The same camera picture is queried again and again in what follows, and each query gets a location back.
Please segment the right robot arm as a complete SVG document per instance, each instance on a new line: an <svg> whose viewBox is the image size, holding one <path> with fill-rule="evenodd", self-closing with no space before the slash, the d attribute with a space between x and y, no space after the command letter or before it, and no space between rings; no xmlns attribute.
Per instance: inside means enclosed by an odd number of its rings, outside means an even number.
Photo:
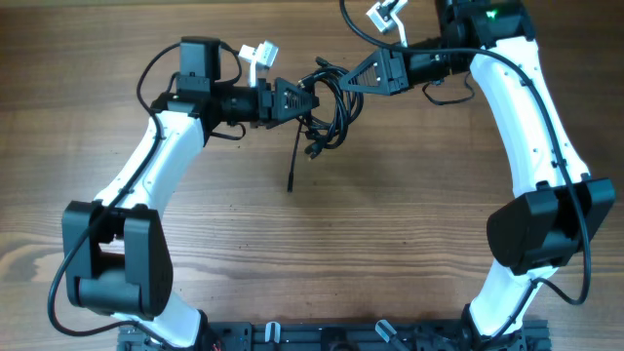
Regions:
<svg viewBox="0 0 624 351"><path fill-rule="evenodd" d="M466 306L470 348L518 338L541 287L580 254L590 274L591 241L614 204L610 180L594 179L571 145L545 84L536 34L519 1L440 1L440 36L412 44L376 41L342 89L392 96L468 72L484 93L508 157L513 200L487 221L493 263Z"/></svg>

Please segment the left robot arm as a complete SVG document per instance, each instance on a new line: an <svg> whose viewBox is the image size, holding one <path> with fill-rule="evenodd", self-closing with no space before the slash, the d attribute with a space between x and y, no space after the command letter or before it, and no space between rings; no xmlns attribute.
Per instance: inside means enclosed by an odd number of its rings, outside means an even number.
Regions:
<svg viewBox="0 0 624 351"><path fill-rule="evenodd" d="M162 217L188 167L218 127L272 128L319 104L309 90L276 79L247 86L223 80L225 42L186 36L175 43L179 69L145 105L148 127L130 159L90 202L73 201L62 220L63 261L51 292L137 332L144 348L221 350L206 314L173 290L174 269Z"/></svg>

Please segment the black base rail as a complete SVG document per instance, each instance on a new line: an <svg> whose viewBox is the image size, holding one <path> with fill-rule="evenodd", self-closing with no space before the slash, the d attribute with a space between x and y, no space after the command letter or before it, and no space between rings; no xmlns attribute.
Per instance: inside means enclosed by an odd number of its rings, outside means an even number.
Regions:
<svg viewBox="0 0 624 351"><path fill-rule="evenodd" d="M460 329L459 320L433 320L415 324L394 324L394 344L386 342L373 324L286 324L279 328L279 341L268 341L267 325L251 323L211 323L220 344L213 350L467 350L471 333ZM553 350L545 320L524 322L515 336L501 337L487 350ZM142 331L122 328L116 350L173 350L151 341Z"/></svg>

